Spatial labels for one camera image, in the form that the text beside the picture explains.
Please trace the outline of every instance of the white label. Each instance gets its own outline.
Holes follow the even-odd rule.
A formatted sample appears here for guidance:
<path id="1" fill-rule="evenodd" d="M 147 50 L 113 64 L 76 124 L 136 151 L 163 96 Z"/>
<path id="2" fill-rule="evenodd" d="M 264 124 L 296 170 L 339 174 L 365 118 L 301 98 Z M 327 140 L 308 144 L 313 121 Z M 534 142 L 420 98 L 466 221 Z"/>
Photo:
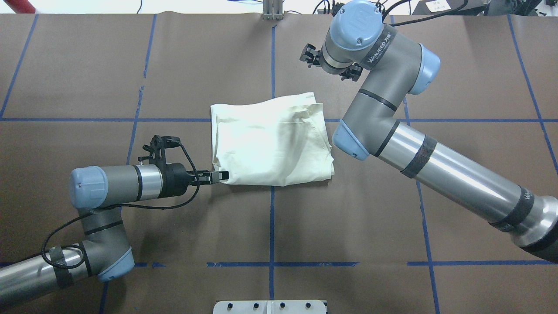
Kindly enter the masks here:
<path id="1" fill-rule="evenodd" d="M 436 0 L 436 1 L 426 2 L 426 6 L 430 10 L 430 12 L 440 12 L 440 11 L 446 11 L 451 9 L 450 5 L 446 0 Z"/>

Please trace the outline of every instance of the white cloth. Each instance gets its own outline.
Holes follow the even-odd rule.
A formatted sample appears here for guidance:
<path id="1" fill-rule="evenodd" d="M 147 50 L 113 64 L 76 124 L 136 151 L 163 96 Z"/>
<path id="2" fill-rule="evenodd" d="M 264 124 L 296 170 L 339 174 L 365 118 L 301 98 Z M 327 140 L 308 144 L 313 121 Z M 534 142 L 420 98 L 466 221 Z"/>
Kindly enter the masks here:
<path id="1" fill-rule="evenodd" d="M 331 179 L 323 104 L 314 93 L 211 106 L 213 167 L 226 184 L 286 186 Z"/>

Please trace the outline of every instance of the blue joint cap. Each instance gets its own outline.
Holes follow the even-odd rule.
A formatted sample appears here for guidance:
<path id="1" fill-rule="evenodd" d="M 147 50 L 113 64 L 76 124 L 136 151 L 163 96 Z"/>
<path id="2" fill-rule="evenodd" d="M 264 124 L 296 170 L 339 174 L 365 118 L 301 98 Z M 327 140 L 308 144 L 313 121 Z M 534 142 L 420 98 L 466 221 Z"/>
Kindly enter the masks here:
<path id="1" fill-rule="evenodd" d="M 367 0 L 353 0 L 335 15 L 329 36 L 339 47 L 353 51 L 374 44 L 382 29 L 382 14 L 376 5 Z"/>
<path id="2" fill-rule="evenodd" d="M 120 276 L 127 274 L 132 268 L 134 268 L 134 256 L 132 255 L 132 247 L 122 255 L 114 264 L 109 266 L 107 269 L 102 271 L 97 278 L 102 282 L 107 282 L 112 279 L 116 279 Z"/>
<path id="3" fill-rule="evenodd" d="M 409 91 L 409 94 L 418 95 L 432 83 L 438 71 L 440 70 L 440 58 L 435 55 L 432 51 L 424 47 L 423 44 L 419 44 L 422 50 L 422 57 L 420 60 L 420 70 L 418 71 L 417 80 L 415 85 Z"/>
<path id="4" fill-rule="evenodd" d="M 333 133 L 332 141 L 340 150 L 358 160 L 364 160 L 370 156 L 370 153 L 364 148 L 358 138 L 354 136 L 343 119 L 339 121 L 337 129 Z"/>
<path id="5" fill-rule="evenodd" d="M 74 169 L 70 174 L 71 204 L 79 210 L 101 206 L 108 194 L 107 175 L 97 166 Z"/>

